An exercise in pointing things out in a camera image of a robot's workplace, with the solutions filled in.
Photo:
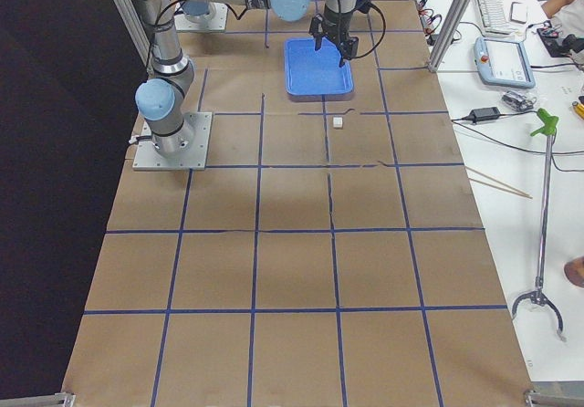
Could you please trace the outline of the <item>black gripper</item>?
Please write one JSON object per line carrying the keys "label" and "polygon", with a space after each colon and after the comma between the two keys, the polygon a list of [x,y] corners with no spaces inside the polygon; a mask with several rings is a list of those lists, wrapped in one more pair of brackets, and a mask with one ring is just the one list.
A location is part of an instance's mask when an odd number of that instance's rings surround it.
{"label": "black gripper", "polygon": [[352,12],[339,13],[326,5],[323,14],[312,17],[309,27],[309,34],[314,38],[315,51],[321,49],[323,39],[326,38],[340,54],[340,68],[347,60],[356,58],[358,54],[359,39],[349,34],[351,18]]}

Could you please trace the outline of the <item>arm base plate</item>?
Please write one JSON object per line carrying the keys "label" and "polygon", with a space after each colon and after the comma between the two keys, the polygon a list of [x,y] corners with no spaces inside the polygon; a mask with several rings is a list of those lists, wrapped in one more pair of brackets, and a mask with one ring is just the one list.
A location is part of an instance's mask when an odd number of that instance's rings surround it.
{"label": "arm base plate", "polygon": [[174,12],[179,33],[221,33],[225,31],[228,9],[213,2],[185,1]]}
{"label": "arm base plate", "polygon": [[212,112],[185,112],[182,128],[169,137],[151,133],[146,121],[142,123],[132,168],[135,171],[203,171],[206,167]]}

